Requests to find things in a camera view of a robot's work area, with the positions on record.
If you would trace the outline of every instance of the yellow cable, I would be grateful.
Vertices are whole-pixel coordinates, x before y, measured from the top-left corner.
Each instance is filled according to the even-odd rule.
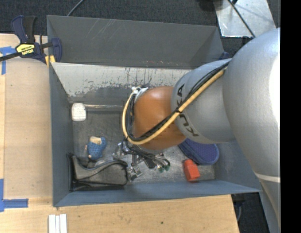
[[[149,141],[151,141],[152,139],[154,139],[155,137],[157,137],[159,134],[161,134],[167,127],[169,127],[175,120],[176,118],[180,115],[180,113],[182,113],[184,111],[184,109],[192,103],[192,101],[194,101],[205,89],[207,89],[212,83],[214,83],[218,78],[220,78],[224,73],[224,70],[219,71],[218,73],[216,73],[213,77],[211,77],[204,85],[202,85],[195,93],[193,93],[193,95],[186,101],[184,102],[183,105],[181,105],[178,108],[179,112],[175,112],[172,117],[166,121],[165,124],[162,125],[162,127],[160,129],[158,129],[156,132],[154,132],[151,136],[140,140],[140,141],[134,141],[132,140],[128,134],[127,134],[127,130],[126,130],[126,113],[127,113],[127,108],[129,105],[129,101],[131,99],[131,97],[133,96],[133,93],[131,93],[130,97],[128,98],[125,107],[123,109],[123,113],[122,113],[122,130],[123,133],[125,135],[125,137],[128,139],[128,141],[132,144],[135,145],[142,145],[145,144]]]

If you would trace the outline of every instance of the wooden table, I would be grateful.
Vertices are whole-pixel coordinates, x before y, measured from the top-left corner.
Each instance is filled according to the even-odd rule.
[[[15,35],[0,34],[0,47],[17,44]],[[0,213],[0,233],[46,233],[50,214],[67,214],[69,233],[239,232],[230,195],[53,207],[47,66],[19,57],[6,64],[2,75],[0,63],[0,179],[5,199],[29,204]]]

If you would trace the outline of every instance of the black floor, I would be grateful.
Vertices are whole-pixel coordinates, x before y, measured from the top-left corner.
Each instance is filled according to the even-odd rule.
[[[47,34],[46,15],[66,16],[80,0],[0,0],[0,33],[11,33],[11,20],[38,17],[35,34]],[[280,0],[267,0],[276,27],[280,27]],[[211,0],[86,0],[71,16],[217,26]],[[226,52],[234,55],[243,39],[223,38]],[[246,194],[239,221],[241,233],[268,233],[258,194]]]

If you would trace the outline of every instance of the gray box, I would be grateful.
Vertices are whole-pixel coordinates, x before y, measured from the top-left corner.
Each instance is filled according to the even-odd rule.
[[[47,19],[48,37],[59,37],[63,44],[61,62],[49,69],[54,206],[261,191],[236,141],[217,145],[218,162],[200,166],[201,178],[196,183],[186,181],[182,170],[186,157],[176,146],[165,151],[171,162],[167,172],[142,166],[143,175],[124,187],[70,191],[68,153],[85,155],[89,137],[102,135],[108,142],[103,159],[111,159],[123,139],[120,116],[132,86],[173,86],[191,69],[218,60],[223,49],[216,27],[59,16]],[[87,107],[85,122],[71,120],[74,102],[92,105]]]

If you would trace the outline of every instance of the white plastic part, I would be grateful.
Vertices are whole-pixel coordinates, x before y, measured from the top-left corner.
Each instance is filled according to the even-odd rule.
[[[74,103],[72,106],[72,120],[82,122],[87,118],[86,107],[83,103]]]
[[[67,233],[66,214],[49,215],[48,233]]]

